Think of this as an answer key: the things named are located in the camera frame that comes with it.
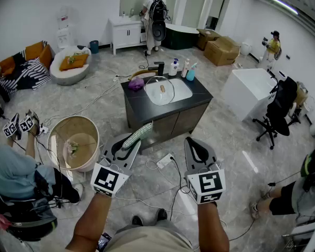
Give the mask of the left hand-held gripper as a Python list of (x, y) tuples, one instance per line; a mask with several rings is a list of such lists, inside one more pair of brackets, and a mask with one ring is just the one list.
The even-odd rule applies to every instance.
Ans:
[(127, 135), (122, 134), (110, 138), (104, 145), (100, 162), (94, 165), (91, 188), (108, 197), (115, 197), (118, 190), (132, 175), (130, 168), (135, 160), (141, 145), (141, 140), (136, 140), (129, 148), (122, 148)]

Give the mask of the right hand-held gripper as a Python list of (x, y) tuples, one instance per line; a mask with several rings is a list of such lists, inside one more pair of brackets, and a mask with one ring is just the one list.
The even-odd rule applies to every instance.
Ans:
[(226, 191), (225, 172), (214, 149), (205, 142), (186, 137), (184, 140), (187, 171), (185, 180), (195, 202), (215, 202)]

